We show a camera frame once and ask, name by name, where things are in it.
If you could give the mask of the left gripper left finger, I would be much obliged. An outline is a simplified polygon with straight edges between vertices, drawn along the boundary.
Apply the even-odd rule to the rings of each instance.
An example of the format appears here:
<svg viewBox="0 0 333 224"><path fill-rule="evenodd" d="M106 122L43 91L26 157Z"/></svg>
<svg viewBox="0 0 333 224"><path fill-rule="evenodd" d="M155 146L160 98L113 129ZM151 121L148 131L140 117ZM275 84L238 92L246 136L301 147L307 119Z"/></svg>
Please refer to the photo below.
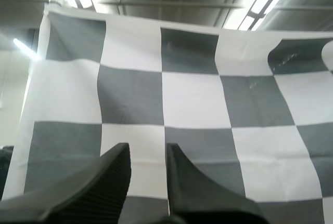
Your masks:
<svg viewBox="0 0 333 224"><path fill-rule="evenodd" d="M128 143L49 187L1 201L1 223L118 223L131 180Z"/></svg>

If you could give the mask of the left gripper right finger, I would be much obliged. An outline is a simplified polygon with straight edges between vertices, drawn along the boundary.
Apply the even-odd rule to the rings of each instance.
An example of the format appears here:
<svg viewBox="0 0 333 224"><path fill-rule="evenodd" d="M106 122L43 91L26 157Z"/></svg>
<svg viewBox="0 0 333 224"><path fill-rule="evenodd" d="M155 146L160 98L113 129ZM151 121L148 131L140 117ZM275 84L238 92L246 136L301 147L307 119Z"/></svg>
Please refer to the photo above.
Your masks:
<svg viewBox="0 0 333 224"><path fill-rule="evenodd" d="M203 174L176 143L166 146L170 214L185 223L265 223L257 205Z"/></svg>

